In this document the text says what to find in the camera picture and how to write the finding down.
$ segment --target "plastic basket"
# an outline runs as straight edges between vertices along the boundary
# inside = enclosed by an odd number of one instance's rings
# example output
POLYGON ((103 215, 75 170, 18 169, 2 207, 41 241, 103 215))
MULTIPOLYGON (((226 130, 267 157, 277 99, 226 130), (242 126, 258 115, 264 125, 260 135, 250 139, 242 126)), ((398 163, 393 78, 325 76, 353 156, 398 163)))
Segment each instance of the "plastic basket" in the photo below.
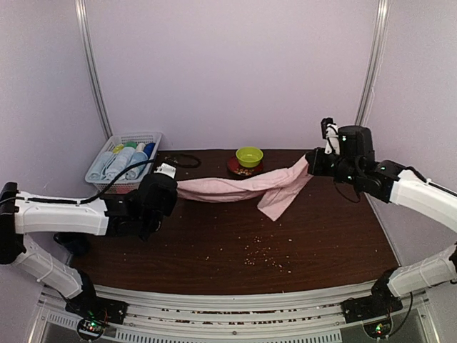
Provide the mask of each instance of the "plastic basket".
MULTIPOLYGON (((89 184, 93 184, 99 191, 101 191, 103 188, 105 188, 109 181, 106 180, 101 180, 101 181, 94 181, 89 179, 89 172, 92 170, 94 167, 97 159, 100 157, 101 154, 103 154, 105 151, 112 151, 117 145, 119 144, 125 144, 128 141, 134 141, 136 143, 155 143, 156 146, 154 147, 154 150, 152 151, 151 157, 149 159, 155 159, 157 155, 157 149, 159 148, 160 141, 162 139, 162 134, 160 132, 139 132, 139 133, 134 133, 134 134, 122 134, 122 135, 117 135, 117 136, 112 136, 108 141, 105 143, 103 148, 101 148, 101 151, 95 158, 94 162, 92 162, 89 170, 86 173, 85 180, 89 184)), ((146 165, 146 168, 142 171, 138 179, 136 180, 120 180, 117 181, 113 186, 110 187, 110 189, 107 191, 107 193, 115 193, 115 194, 125 194, 129 193, 130 191, 137 189, 140 185, 141 180, 144 178, 146 174, 149 173, 149 171, 152 168, 152 165, 154 163, 150 163, 146 165)))

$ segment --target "wooden table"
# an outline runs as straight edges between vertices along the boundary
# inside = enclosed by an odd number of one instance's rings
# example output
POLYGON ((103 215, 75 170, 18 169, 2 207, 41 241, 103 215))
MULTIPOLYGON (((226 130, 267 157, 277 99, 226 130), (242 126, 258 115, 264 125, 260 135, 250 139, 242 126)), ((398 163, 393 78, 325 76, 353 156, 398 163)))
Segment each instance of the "wooden table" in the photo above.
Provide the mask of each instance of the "wooden table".
MULTIPOLYGON (((159 154, 158 163, 170 154, 159 154)), ((198 169, 179 169, 178 180, 233 177, 233 151, 186 151, 198 169)), ((265 170, 291 166, 303 151, 266 150, 265 170)), ((350 187, 342 190, 354 197, 350 187)), ((365 197, 352 204, 329 178, 314 177, 273 222, 260 198, 228 204, 179 200, 161 231, 138 237, 91 237, 92 248, 73 267, 94 283, 175 294, 294 292, 378 278, 397 262, 365 197)))

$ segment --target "yellow-green bowl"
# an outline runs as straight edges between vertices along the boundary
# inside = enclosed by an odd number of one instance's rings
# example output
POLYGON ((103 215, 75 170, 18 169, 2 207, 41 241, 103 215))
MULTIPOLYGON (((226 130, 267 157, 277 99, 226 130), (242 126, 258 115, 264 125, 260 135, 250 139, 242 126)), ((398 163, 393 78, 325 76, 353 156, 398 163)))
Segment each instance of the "yellow-green bowl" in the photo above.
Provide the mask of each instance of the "yellow-green bowl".
POLYGON ((236 158, 241 166, 245 168, 254 168, 258 166, 263 159, 263 152, 253 146, 245 146, 236 151, 236 158))

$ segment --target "light blue towel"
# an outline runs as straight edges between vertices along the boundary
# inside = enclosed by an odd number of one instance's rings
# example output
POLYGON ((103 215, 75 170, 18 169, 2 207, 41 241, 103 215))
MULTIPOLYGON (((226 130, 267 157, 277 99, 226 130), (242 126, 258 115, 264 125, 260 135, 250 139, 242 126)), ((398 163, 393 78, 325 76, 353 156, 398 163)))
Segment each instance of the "light blue towel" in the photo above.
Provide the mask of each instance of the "light blue towel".
POLYGON ((108 164, 109 160, 112 158, 113 153, 111 151, 105 151, 101 154, 94 167, 91 169, 89 173, 89 180, 91 181, 98 181, 101 180, 101 175, 104 170, 104 167, 108 164))
MULTIPOLYGON (((148 159, 148 155, 146 155, 142 151, 138 151, 131 157, 131 161, 129 163, 129 166, 131 166, 132 164, 141 162, 141 161, 146 161, 147 159, 148 159)), ((129 170, 127 172, 127 175, 126 175, 126 179, 128 179, 128 180, 138 179, 138 177, 140 176, 140 174, 144 170, 145 166, 146 165, 144 164, 142 166, 136 166, 135 168, 129 170)))
POLYGON ((114 161, 106 168, 105 177, 107 180, 114 179, 120 172, 122 172, 129 164, 132 156, 135 153, 135 148, 126 146, 116 156, 114 161))

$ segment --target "pink cloth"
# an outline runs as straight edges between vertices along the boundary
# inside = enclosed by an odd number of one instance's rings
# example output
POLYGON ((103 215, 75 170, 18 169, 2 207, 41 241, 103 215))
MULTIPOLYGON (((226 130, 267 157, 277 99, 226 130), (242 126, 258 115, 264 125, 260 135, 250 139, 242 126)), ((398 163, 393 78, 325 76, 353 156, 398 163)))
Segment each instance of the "pink cloth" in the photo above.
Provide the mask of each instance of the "pink cloth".
POLYGON ((178 195, 198 202, 238 202, 264 194, 257 208, 276 221, 311 177, 303 156, 291 168, 273 170, 246 180, 209 177, 180 181, 178 195))

